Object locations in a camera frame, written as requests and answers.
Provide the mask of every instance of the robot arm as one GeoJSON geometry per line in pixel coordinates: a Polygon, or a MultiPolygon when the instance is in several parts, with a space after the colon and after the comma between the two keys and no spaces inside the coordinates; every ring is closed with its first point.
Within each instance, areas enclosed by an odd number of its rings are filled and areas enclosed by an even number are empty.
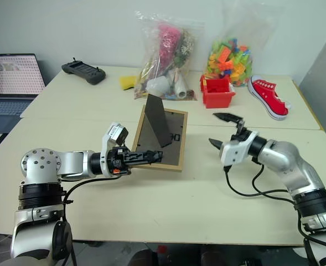
{"type": "Polygon", "coordinates": [[[79,181],[130,175],[130,166],[159,162],[160,151],[131,152],[125,145],[126,128],[112,123],[102,138],[102,150],[57,152],[39,148],[28,151],[21,160],[25,177],[20,183],[19,210],[11,246],[11,260],[4,265],[54,265],[72,249],[71,228],[63,221],[66,191],[62,181],[79,181]]]}
{"type": "MultiPolygon", "coordinates": [[[[258,132],[244,127],[241,117],[227,113],[215,115],[224,121],[237,123],[237,133],[229,142],[210,139],[212,145],[220,150],[222,165],[231,167],[251,156],[253,161],[274,171],[292,196],[304,229],[312,232],[313,238],[326,242],[326,190],[316,170],[301,158],[295,145],[259,137],[258,132]]],[[[326,247],[312,241],[305,243],[311,265],[326,265],[326,247]]]]}

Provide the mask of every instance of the red plastic basket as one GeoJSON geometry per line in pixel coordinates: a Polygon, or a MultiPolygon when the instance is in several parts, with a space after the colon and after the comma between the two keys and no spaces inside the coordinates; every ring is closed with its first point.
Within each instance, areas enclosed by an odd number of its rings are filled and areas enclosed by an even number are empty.
{"type": "Polygon", "coordinates": [[[200,78],[201,91],[203,93],[203,103],[206,108],[227,108],[231,98],[235,95],[233,85],[227,77],[222,79],[200,78]]]}

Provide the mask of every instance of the plastic bag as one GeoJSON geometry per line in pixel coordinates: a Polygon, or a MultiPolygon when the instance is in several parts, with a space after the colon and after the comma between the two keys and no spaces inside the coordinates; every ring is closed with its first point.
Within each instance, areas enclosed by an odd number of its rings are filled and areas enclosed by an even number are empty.
{"type": "Polygon", "coordinates": [[[223,0],[225,30],[212,44],[205,77],[219,79],[227,75],[233,85],[246,85],[253,55],[262,51],[280,14],[277,7],[252,0],[223,0]]]}
{"type": "Polygon", "coordinates": [[[168,100],[195,100],[185,77],[203,24],[156,14],[145,17],[140,12],[136,12],[136,17],[142,24],[146,56],[134,98],[153,94],[168,100]]]}

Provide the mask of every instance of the black remote controller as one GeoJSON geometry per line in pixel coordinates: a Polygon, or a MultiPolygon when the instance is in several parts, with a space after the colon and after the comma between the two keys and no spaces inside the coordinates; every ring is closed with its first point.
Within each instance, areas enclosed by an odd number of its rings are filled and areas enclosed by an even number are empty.
{"type": "Polygon", "coordinates": [[[73,60],[73,62],[62,65],[62,70],[67,74],[75,74],[91,85],[96,85],[104,80],[106,73],[102,69],[84,64],[82,61],[75,60],[75,58],[73,60]]]}

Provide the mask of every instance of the paper roll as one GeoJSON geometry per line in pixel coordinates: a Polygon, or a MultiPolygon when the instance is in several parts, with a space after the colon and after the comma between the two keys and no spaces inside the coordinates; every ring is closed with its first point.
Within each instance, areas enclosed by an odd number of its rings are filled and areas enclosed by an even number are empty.
{"type": "Polygon", "coordinates": [[[175,73],[174,92],[178,99],[186,98],[187,84],[179,71],[175,73]]]}
{"type": "Polygon", "coordinates": [[[170,92],[170,82],[165,76],[159,76],[147,82],[146,91],[154,96],[160,97],[170,92]]]}

